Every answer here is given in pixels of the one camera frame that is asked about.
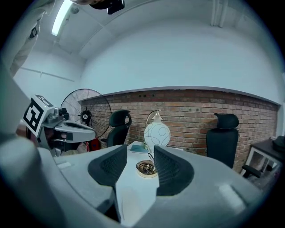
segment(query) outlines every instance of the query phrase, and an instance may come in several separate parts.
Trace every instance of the round white lampshade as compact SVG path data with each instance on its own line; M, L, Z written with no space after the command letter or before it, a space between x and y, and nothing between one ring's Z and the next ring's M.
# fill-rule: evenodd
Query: round white lampshade
M170 140L170 131L168 126L162 122L152 122L147 125L144 130L144 139L151 151L154 152L154 147L166 146Z

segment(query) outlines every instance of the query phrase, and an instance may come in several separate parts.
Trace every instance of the industrial fan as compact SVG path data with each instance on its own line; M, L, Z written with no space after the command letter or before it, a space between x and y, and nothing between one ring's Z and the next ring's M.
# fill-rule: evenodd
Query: industrial fan
M96 138L101 137L109 127L111 107L106 98L90 89L80 89L70 93L61 104L66 108L67 119L92 127Z

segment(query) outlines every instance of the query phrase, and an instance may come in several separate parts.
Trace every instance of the lamp base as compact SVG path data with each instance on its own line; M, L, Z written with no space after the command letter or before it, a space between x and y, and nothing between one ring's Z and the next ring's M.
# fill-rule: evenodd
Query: lamp base
M150 160L143 160L137 165L138 174L144 178L153 178L157 176L157 171L154 170L153 162Z

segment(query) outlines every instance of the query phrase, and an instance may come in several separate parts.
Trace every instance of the chair headrest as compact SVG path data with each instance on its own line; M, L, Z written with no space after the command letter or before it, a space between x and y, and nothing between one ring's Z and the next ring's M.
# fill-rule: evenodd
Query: chair headrest
M129 115L129 110L117 110L114 111L109 119L109 124L112 127L118 127L125 124L125 119Z
M218 117L218 128L220 129L233 129L239 125L239 119L234 114L217 114Z

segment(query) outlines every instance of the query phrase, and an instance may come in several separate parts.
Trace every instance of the black office chair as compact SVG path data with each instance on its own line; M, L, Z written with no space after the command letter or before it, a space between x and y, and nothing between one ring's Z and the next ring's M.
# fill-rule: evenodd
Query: black office chair
M217 128L207 132L207 154L209 158L219 160L230 168L233 167L236 146L239 138L239 132L236 127L239 125L239 120L234 114L217 114ZM260 178L261 172L253 167L244 165L242 167L246 172L245 178L250 174Z
M114 129L109 133L108 138L102 138L101 141L107 143L107 147L124 144L126 135L128 134L130 125L132 124L132 118L128 110L118 110L112 113L109 119L109 124Z

